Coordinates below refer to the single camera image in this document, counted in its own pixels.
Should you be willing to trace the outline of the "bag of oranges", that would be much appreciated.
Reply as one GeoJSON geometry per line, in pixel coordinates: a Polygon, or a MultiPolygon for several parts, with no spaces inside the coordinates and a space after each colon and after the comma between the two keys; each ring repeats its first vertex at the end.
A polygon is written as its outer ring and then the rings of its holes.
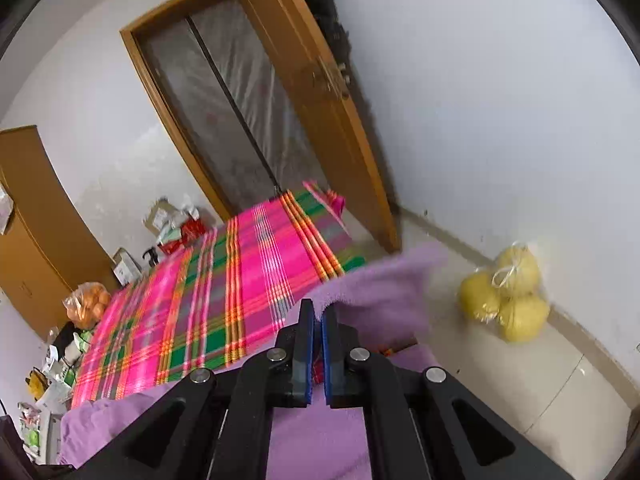
{"type": "Polygon", "coordinates": [[[110,304],[112,295],[104,285],[88,282],[79,285],[63,300],[70,322],[80,330],[92,330],[100,322],[110,304]]]}

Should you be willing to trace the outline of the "plastic bag on wardrobe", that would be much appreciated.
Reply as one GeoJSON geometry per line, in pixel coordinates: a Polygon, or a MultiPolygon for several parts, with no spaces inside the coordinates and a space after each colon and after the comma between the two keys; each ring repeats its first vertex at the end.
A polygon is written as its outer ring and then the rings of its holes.
{"type": "Polygon", "coordinates": [[[3,184],[0,184],[0,234],[6,232],[6,228],[11,220],[14,211],[14,200],[6,192],[3,184]]]}

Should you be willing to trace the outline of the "plastic-covered doorway curtain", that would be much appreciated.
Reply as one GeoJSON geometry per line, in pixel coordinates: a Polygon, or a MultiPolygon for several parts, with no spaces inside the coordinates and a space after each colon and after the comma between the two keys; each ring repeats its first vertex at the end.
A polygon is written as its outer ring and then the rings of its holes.
{"type": "Polygon", "coordinates": [[[328,183],[238,0],[180,18],[141,47],[190,145],[235,211],[306,180],[328,183]]]}

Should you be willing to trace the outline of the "white cardboard box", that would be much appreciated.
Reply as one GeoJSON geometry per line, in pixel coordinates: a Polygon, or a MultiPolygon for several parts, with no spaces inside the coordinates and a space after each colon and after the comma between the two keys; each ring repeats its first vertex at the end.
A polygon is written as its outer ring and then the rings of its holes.
{"type": "Polygon", "coordinates": [[[119,248],[113,256],[114,269],[113,273],[122,287],[125,287],[142,277],[142,272],[138,264],[131,257],[125,248],[119,248]]]}

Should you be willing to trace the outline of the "black spray bottle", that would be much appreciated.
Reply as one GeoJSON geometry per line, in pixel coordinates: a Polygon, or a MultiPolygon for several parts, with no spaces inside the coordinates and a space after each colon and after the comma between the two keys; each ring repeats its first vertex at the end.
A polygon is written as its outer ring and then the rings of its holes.
{"type": "Polygon", "coordinates": [[[156,247],[150,247],[142,254],[142,259],[148,264],[150,268],[154,268],[160,262],[156,247]]]}

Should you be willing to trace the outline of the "wooden door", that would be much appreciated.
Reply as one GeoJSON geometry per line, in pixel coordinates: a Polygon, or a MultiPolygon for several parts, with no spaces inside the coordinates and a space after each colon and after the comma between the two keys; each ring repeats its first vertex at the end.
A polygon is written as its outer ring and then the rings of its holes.
{"type": "Polygon", "coordinates": [[[305,0],[240,0],[329,186],[388,252],[401,242],[378,165],[337,62],[305,0]]]}

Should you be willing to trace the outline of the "cluttered glass side table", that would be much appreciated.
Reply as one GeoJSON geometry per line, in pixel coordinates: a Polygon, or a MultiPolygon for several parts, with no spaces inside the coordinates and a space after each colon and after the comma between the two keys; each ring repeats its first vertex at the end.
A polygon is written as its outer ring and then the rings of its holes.
{"type": "Polygon", "coordinates": [[[20,402],[18,434],[28,458],[36,465],[52,465],[61,453],[63,416],[70,410],[82,358],[88,352],[93,330],[71,328],[65,333],[50,331],[52,340],[43,366],[38,368],[49,381],[43,397],[20,402]]]}

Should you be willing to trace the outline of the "wooden wardrobe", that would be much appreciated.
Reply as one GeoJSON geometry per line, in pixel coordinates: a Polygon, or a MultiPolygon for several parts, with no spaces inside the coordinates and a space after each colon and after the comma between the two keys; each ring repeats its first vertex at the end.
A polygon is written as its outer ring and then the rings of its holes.
{"type": "Polygon", "coordinates": [[[3,130],[1,184],[14,201],[1,237],[1,289],[41,338],[68,321],[63,300],[77,286],[119,289],[113,261],[58,180],[35,126],[3,130]]]}

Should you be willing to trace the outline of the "yellow bag on table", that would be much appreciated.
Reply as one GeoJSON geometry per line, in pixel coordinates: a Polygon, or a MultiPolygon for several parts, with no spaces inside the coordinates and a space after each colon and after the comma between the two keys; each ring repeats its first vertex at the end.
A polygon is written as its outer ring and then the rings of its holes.
{"type": "Polygon", "coordinates": [[[40,400],[49,388],[47,377],[42,374],[41,370],[33,367],[25,378],[27,390],[35,401],[40,400]]]}

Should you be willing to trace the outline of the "red gift box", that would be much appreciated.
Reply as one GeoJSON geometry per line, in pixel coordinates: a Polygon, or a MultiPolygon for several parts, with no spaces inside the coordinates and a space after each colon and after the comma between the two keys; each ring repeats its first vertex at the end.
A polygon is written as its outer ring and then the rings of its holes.
{"type": "Polygon", "coordinates": [[[156,246],[165,256],[170,256],[179,249],[195,242],[198,238],[207,232],[205,223],[201,220],[189,218],[181,226],[173,228],[170,222],[167,222],[163,229],[160,230],[156,246]]]}

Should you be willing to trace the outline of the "bag of yellow pomelos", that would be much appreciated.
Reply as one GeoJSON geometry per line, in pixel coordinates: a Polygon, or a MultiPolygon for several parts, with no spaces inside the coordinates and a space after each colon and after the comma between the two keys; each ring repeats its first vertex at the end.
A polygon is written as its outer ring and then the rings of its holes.
{"type": "Polygon", "coordinates": [[[542,296],[538,262],[520,243],[503,249],[491,266],[468,275],[458,288],[457,300],[469,320],[494,323],[503,340],[517,344],[535,339],[551,311],[542,296]]]}

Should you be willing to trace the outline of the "purple fleece garment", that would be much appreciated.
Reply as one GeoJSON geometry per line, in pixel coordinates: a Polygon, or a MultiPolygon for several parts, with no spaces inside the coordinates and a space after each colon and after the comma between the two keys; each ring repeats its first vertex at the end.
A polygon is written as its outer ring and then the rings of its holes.
{"type": "MultiPolygon", "coordinates": [[[[390,359],[420,372],[434,364],[425,344],[411,339],[427,330],[425,292],[444,253],[435,244],[378,259],[308,292],[314,310],[334,304],[337,319],[356,328],[370,351],[396,348],[390,359]]],[[[122,400],[86,401],[63,416],[62,465],[80,467],[171,389],[171,384],[122,400]]],[[[366,426],[359,408],[332,410],[321,386],[309,408],[273,413],[266,476],[269,479],[367,479],[371,467],[366,426]]]]}

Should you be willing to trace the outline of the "brown cardboard parcel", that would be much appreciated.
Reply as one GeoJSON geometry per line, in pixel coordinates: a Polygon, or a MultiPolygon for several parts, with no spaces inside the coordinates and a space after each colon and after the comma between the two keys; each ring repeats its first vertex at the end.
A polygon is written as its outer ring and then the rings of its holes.
{"type": "Polygon", "coordinates": [[[163,230],[180,228],[188,219],[183,210],[175,207],[166,197],[161,197],[152,205],[143,225],[154,236],[159,236],[163,230]]]}

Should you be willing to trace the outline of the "pink plaid tablecloth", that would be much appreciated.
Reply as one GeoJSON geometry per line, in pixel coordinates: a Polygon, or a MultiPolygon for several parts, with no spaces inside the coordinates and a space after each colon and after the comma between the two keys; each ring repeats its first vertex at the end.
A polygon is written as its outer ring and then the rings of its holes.
{"type": "Polygon", "coordinates": [[[81,358],[72,405],[120,400],[199,367],[228,368],[320,284],[363,266],[345,201],[306,181],[178,249],[115,292],[81,358]]]}

